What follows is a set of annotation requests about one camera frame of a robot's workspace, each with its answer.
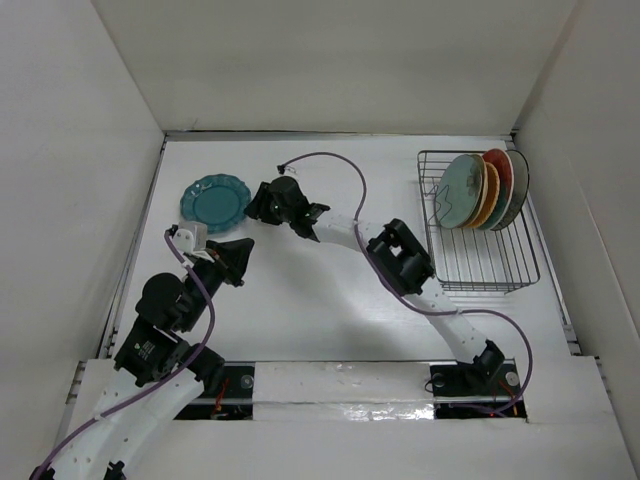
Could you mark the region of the beige bird plate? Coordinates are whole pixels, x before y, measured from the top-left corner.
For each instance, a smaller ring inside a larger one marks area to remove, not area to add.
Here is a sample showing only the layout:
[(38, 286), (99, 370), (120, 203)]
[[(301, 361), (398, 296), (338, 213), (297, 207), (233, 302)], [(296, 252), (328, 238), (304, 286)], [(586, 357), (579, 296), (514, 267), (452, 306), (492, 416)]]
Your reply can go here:
[(493, 177), (492, 177), (491, 169), (486, 161), (483, 161), (483, 167), (484, 167), (484, 170), (483, 170), (483, 184), (482, 184), (481, 195), (480, 195), (480, 199), (479, 199), (479, 203), (477, 205), (476, 211), (473, 214), (469, 223), (467, 224), (467, 226), (470, 228), (475, 228), (479, 225), (479, 220), (482, 217), (482, 212), (485, 206), (487, 205), (489, 194), (492, 192), (492, 188), (493, 188)]

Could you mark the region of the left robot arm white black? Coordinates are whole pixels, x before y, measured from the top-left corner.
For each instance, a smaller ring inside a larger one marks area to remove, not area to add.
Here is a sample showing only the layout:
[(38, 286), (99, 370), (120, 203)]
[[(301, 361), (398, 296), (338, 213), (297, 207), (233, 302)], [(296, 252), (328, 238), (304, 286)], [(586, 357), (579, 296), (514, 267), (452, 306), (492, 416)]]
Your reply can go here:
[(255, 242), (189, 240), (168, 230), (167, 246), (184, 278), (163, 272), (149, 278), (137, 318), (114, 357), (113, 373), (84, 424), (37, 466), (34, 479), (128, 479), (169, 423), (193, 400), (222, 387), (224, 359), (206, 339), (190, 344), (183, 334), (223, 284), (240, 287)]

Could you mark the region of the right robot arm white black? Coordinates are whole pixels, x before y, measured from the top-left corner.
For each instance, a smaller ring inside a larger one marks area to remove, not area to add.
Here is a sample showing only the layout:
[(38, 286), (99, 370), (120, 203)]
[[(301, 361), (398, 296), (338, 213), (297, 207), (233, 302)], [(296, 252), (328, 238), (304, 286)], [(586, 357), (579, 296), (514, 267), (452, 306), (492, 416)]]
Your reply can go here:
[(270, 225), (287, 224), (301, 238), (364, 254), (383, 286), (425, 316), (445, 340), (456, 366), (444, 378), (455, 382), (461, 395), (481, 396), (497, 383), (504, 354), (444, 294), (431, 257), (403, 221), (376, 224), (341, 215), (310, 202), (288, 176), (261, 183), (245, 214)]

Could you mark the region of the dark teal scalloped plate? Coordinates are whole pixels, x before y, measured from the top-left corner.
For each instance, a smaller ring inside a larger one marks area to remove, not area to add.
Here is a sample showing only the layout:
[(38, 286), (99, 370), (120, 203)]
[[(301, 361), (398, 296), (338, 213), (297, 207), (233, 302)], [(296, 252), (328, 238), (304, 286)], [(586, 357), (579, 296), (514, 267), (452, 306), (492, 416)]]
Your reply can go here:
[(185, 221), (204, 224), (209, 235), (230, 231), (241, 224), (245, 208), (252, 200), (251, 190), (234, 175), (207, 175), (189, 185), (179, 202)]

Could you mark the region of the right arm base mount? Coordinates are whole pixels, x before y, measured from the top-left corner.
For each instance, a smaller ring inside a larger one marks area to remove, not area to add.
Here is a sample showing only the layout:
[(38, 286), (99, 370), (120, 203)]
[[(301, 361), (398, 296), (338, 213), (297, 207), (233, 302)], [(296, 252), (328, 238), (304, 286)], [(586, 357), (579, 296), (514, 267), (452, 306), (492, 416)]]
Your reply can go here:
[(437, 420), (527, 418), (522, 398), (503, 409), (521, 390), (513, 359), (508, 359), (486, 384), (473, 384), (464, 372), (464, 367), (455, 362), (429, 365), (424, 390), (433, 397)]

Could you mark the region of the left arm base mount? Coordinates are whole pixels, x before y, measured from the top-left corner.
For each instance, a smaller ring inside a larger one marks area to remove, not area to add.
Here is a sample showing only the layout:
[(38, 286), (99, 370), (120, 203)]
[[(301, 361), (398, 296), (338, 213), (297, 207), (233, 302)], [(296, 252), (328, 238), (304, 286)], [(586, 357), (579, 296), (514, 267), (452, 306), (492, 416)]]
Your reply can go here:
[(217, 388), (211, 392), (205, 392), (184, 407), (176, 416), (176, 420), (251, 420), (254, 386), (254, 363), (227, 364)]

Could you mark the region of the grey tree plate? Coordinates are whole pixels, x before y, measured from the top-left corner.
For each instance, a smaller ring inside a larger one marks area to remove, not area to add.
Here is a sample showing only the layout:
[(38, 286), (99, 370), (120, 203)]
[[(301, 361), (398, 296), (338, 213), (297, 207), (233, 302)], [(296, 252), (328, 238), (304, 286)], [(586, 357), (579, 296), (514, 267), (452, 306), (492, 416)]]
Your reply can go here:
[(526, 157), (518, 150), (509, 149), (506, 153), (511, 160), (513, 169), (513, 192), (504, 215), (499, 223), (492, 228), (493, 231), (508, 227), (516, 219), (529, 191), (530, 172)]

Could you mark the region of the orange woven plate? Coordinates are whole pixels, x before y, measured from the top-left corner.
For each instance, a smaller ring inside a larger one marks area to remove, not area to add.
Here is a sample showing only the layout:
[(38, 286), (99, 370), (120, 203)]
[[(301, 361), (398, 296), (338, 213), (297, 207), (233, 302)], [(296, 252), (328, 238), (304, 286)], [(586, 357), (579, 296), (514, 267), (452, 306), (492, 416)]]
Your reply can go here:
[(500, 181), (500, 176), (497, 168), (493, 164), (488, 162), (486, 162), (485, 165), (487, 167), (488, 190), (487, 190), (486, 199), (482, 205), (482, 208), (477, 218), (477, 222), (476, 222), (477, 228), (482, 227), (488, 221), (489, 217), (492, 215), (493, 210), (497, 205), (499, 195), (500, 195), (500, 189), (501, 189), (501, 186), (500, 186), (501, 181)]

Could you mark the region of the red plate blue flower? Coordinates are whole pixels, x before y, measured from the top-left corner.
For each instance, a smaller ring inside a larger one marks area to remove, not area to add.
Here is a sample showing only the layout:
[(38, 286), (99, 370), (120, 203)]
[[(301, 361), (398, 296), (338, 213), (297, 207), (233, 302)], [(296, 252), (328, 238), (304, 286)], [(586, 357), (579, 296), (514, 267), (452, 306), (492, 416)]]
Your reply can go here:
[(493, 165), (499, 176), (499, 194), (489, 218), (481, 225), (482, 230), (492, 230), (504, 217), (513, 194), (514, 170), (511, 158), (501, 149), (491, 149), (483, 154), (486, 163)]

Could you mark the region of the light blue flower plate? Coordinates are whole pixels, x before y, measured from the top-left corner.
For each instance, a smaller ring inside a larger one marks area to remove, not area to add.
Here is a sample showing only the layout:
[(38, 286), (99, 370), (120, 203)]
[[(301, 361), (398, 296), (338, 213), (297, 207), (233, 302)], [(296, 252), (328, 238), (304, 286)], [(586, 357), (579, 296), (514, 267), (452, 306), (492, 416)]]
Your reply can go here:
[(483, 195), (484, 173), (484, 160), (478, 154), (463, 154), (452, 160), (435, 197), (436, 218), (441, 227), (460, 228), (474, 216)]

